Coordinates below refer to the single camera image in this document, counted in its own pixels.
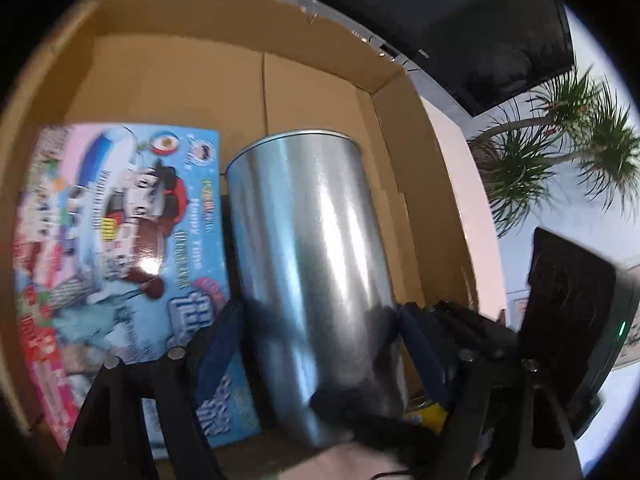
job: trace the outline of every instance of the yellow object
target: yellow object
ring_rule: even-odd
[[[429,428],[436,434],[440,434],[445,420],[447,420],[447,413],[439,404],[431,404],[421,410],[415,412],[409,412],[404,415],[404,420],[412,422],[413,424],[419,424],[425,428]]]
[[[116,221],[114,218],[102,218],[102,240],[111,242],[116,237]]]

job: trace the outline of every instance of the screw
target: screw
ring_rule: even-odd
[[[166,354],[169,356],[169,359],[171,359],[172,361],[177,361],[184,357],[184,355],[186,354],[186,351],[181,346],[174,346]]]
[[[107,368],[107,370],[113,370],[119,364],[120,358],[115,355],[110,355],[104,360],[104,367]]]
[[[522,365],[525,367],[525,370],[529,372],[537,372],[540,366],[535,359],[524,359],[522,361]]]
[[[476,360],[476,353],[469,348],[461,348],[460,352],[458,352],[458,357],[465,363],[472,363]]]

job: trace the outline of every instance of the cardboard box flap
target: cardboard box flap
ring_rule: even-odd
[[[376,92],[378,115],[404,194],[424,300],[477,304],[462,221],[435,132],[411,81],[400,76]]]
[[[386,262],[394,288],[394,297],[398,303],[407,303],[409,299],[406,288],[404,287],[404,277],[402,276],[401,252],[398,248],[398,238],[396,237],[396,229],[394,227],[389,199],[386,192],[382,189],[372,189],[371,193],[376,208],[376,215],[378,216],[378,223],[380,224],[382,241],[385,245]],[[411,301],[417,301],[417,298],[412,298]]]
[[[264,89],[269,135],[320,128],[353,137],[360,143],[369,185],[381,187],[354,85],[315,68],[265,54]]]
[[[220,168],[265,136],[262,54],[193,38],[99,36],[65,122],[179,124],[221,132]]]
[[[376,91],[402,69],[338,23],[275,0],[99,0],[99,34],[171,34],[271,52]]]
[[[388,192],[388,200],[396,229],[396,241],[402,265],[402,278],[407,301],[413,301],[418,305],[425,305],[420,270],[416,259],[414,236],[411,232],[411,224],[406,208],[404,195],[398,192]]]
[[[376,159],[376,167],[380,175],[380,182],[383,189],[388,192],[398,192],[398,184],[396,184],[396,176],[391,165],[389,152],[386,148],[385,138],[380,130],[380,123],[376,115],[376,109],[371,102],[371,96],[364,90],[357,90],[356,96],[360,104],[360,114],[365,123],[367,132],[369,133],[369,142],[373,155]]]

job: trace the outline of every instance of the black cable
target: black cable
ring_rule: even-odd
[[[378,473],[373,475],[369,480],[378,480],[379,478],[389,478],[391,476],[414,476],[410,469],[404,469],[402,471],[388,471],[386,473]]]

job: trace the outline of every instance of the packaging illustration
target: packaging illustration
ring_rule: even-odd
[[[14,277],[20,337],[64,449],[107,355],[159,358],[228,298],[218,134],[149,124],[41,131],[20,197]],[[154,402],[154,456],[166,455]],[[260,430],[236,354],[197,415],[212,446]]]

